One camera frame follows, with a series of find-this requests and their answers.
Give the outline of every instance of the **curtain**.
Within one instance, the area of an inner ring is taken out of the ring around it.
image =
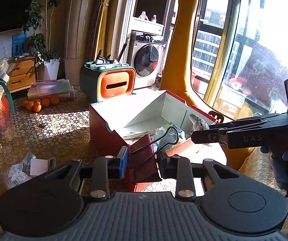
[[[95,60],[100,49],[105,52],[105,32],[109,1],[110,0],[96,0],[90,25],[90,39],[88,47],[88,58],[90,61]]]

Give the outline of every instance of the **ribbed gray surface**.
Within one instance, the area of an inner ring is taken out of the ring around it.
[[[206,221],[196,205],[175,200],[171,192],[116,193],[105,203],[90,204],[70,229],[43,238],[5,233],[0,241],[282,241],[279,232],[239,237]]]

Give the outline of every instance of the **potted plant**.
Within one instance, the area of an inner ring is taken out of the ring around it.
[[[57,79],[57,73],[59,68],[60,57],[56,52],[49,50],[51,42],[51,33],[52,33],[52,16],[54,9],[60,5],[62,0],[45,0],[45,21],[46,21],[46,39],[43,34],[36,34],[36,30],[41,28],[41,21],[43,21],[41,7],[37,2],[32,2],[29,8],[29,19],[25,24],[23,24],[23,31],[29,31],[29,27],[32,27],[34,34],[31,35],[30,43],[34,47],[33,54],[36,56],[37,63],[36,67],[40,64],[44,64],[45,72],[44,79],[55,80]],[[47,10],[51,10],[49,17],[49,35],[48,35],[48,15]]]

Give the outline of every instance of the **washing machine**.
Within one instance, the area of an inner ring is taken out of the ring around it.
[[[135,68],[134,89],[152,85],[162,61],[163,36],[132,31],[127,63]]]

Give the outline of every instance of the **green ribbon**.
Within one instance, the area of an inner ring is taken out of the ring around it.
[[[12,96],[10,94],[10,91],[7,88],[6,82],[3,79],[0,79],[0,85],[2,86],[2,88],[5,91],[7,100],[8,100],[9,105],[10,105],[11,112],[14,113],[15,112],[14,102],[12,100]]]

